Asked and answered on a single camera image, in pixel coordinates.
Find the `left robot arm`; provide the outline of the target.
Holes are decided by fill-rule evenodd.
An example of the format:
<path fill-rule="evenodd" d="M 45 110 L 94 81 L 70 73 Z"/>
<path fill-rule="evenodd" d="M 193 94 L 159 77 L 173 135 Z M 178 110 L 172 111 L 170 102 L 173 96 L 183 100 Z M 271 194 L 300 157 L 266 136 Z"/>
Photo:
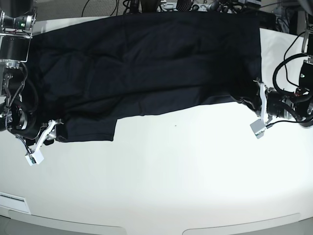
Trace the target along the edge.
<path fill-rule="evenodd" d="M 268 88 L 260 79 L 255 80 L 259 86 L 259 97 L 261 100 L 259 119 L 250 127 L 255 135 L 261 135 L 265 130 L 281 122 L 297 123 L 304 128 L 313 126 L 313 2 L 311 0 L 300 0 L 300 5 L 306 11 L 306 30 L 304 32 L 301 53 L 287 58 L 275 68 L 272 83 Z M 303 61 L 298 84 L 288 83 L 296 87 L 295 92 L 281 89 L 277 84 L 277 75 L 282 67 L 298 58 L 306 57 Z"/>

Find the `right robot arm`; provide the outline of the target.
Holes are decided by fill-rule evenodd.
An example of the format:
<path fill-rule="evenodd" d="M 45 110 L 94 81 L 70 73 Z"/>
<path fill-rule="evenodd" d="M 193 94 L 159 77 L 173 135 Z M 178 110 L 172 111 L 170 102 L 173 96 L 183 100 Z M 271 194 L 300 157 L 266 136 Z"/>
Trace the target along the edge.
<path fill-rule="evenodd" d="M 25 147 L 39 140 L 45 145 L 65 142 L 68 133 L 62 119 L 47 134 L 48 113 L 38 114 L 37 88 L 28 77 L 26 62 L 37 17 L 34 0 L 2 0 L 0 2 L 0 129 L 20 139 Z"/>

